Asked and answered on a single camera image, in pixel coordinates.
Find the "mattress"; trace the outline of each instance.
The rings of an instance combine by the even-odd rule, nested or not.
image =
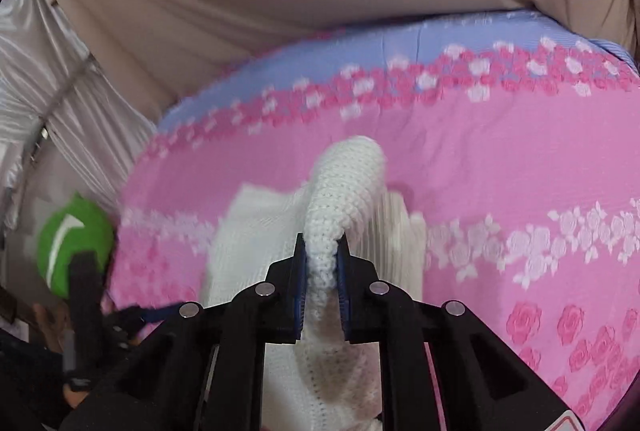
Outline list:
[[[639,84],[619,46],[525,10],[263,55],[160,123],[123,194],[111,296],[198,299],[242,184],[292,191],[366,135],[428,225],[423,300],[466,303],[596,430],[640,369]]]

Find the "white knitted cloth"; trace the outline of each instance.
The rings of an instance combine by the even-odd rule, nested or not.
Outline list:
[[[243,186],[220,223],[202,293],[205,306],[227,302],[263,280],[271,263],[292,255],[297,233],[305,236],[302,340],[294,346],[268,345],[265,354],[262,423],[271,431],[382,429],[373,420],[382,408],[378,347],[344,341],[335,252],[346,232],[353,254],[362,249],[381,278],[420,297],[421,282],[415,278],[422,276],[424,221],[407,214],[399,194],[386,191],[384,167],[374,141],[339,142],[318,159],[310,182],[293,194]]]

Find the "green round object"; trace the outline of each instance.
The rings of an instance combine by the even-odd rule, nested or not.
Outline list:
[[[73,255],[94,251],[98,267],[104,272],[113,244],[113,227],[107,214],[76,193],[66,207],[47,220],[40,232],[38,271],[56,296],[67,299],[67,269]]]

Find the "blue gripper pad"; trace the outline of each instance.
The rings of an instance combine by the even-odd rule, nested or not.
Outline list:
[[[347,267],[350,257],[347,238],[343,236],[338,242],[338,252],[335,255],[335,272],[338,284],[338,302],[340,303],[340,324],[347,341],[351,339],[351,306],[347,286]]]
[[[290,310],[292,311],[296,339],[302,335],[302,325],[305,321],[305,297],[306,297],[306,249],[302,233],[296,239],[296,248],[293,251],[293,262],[289,275]]]

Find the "pink bedspread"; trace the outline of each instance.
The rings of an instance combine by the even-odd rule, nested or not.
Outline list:
[[[449,44],[212,109],[130,177],[113,299],[197,299],[242,183],[291,191],[332,142],[367,135],[428,223],[424,300],[465,302],[596,430],[640,369],[639,84],[588,42]]]

